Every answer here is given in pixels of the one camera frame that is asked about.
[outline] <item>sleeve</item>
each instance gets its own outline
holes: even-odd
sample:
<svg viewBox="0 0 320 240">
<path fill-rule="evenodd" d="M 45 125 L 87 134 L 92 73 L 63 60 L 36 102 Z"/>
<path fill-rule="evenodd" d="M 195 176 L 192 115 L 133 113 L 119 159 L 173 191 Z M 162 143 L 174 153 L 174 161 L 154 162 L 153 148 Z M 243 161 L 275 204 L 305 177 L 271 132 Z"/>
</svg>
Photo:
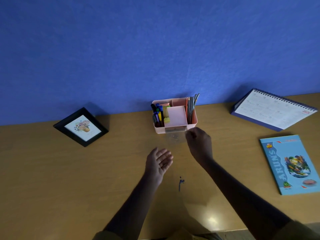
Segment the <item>sleeve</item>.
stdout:
<svg viewBox="0 0 320 240">
<path fill-rule="evenodd" d="M 320 235 L 298 221 L 291 221 L 272 240 L 320 240 Z"/>
<path fill-rule="evenodd" d="M 122 239 L 113 232 L 101 231 L 96 233 L 92 240 L 122 240 Z"/>
</svg>

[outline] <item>person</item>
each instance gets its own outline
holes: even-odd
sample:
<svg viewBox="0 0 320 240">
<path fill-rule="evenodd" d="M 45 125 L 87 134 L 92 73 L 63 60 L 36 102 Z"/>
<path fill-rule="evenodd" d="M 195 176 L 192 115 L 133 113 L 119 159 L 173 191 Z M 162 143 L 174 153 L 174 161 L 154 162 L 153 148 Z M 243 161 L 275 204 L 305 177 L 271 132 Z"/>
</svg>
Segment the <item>person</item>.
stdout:
<svg viewBox="0 0 320 240">
<path fill-rule="evenodd" d="M 213 158 L 210 136 L 198 127 L 186 132 L 194 159 L 210 175 L 256 240 L 320 239 L 320 235 L 249 190 Z M 153 149 L 146 158 L 145 172 L 129 198 L 94 240 L 137 240 L 152 198 L 173 163 L 167 149 Z"/>
</svg>

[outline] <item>person's left arm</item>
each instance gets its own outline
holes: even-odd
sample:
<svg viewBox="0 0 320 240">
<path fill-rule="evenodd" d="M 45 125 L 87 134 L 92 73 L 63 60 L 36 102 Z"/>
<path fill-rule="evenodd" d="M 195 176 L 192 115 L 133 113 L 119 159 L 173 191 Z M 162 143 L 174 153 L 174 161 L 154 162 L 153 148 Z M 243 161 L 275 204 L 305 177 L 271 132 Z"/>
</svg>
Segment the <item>person's left arm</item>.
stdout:
<svg viewBox="0 0 320 240">
<path fill-rule="evenodd" d="M 113 232 L 123 240 L 137 240 L 154 193 L 172 163 L 170 151 L 153 149 L 146 158 L 146 169 L 141 180 L 104 231 Z"/>
</svg>

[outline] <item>clothing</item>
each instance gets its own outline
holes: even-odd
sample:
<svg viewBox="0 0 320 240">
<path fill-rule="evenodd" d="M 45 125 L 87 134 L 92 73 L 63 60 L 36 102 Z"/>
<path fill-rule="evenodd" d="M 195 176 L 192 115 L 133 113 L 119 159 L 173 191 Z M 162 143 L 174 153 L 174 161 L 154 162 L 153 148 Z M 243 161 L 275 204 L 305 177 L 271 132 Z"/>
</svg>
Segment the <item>clothing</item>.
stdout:
<svg viewBox="0 0 320 240">
<path fill-rule="evenodd" d="M 205 238 L 191 235 L 187 230 L 180 229 L 176 231 L 167 240 L 203 240 Z M 122 240 L 112 232 L 98 232 L 93 240 Z M 272 240 L 320 240 L 320 235 L 315 233 L 309 227 L 297 221 L 291 221 L 285 225 Z"/>
</svg>

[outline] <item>person's right arm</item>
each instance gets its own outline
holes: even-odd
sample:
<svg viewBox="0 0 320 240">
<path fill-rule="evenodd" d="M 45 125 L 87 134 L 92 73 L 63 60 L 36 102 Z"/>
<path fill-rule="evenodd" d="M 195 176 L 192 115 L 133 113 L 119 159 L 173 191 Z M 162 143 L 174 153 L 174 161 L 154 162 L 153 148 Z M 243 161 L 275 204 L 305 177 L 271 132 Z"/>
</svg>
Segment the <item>person's right arm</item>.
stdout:
<svg viewBox="0 0 320 240">
<path fill-rule="evenodd" d="M 256 240 L 270 240 L 292 220 L 224 170 L 212 155 L 210 136 L 195 127 L 186 132 L 191 154 L 206 170 Z"/>
</svg>

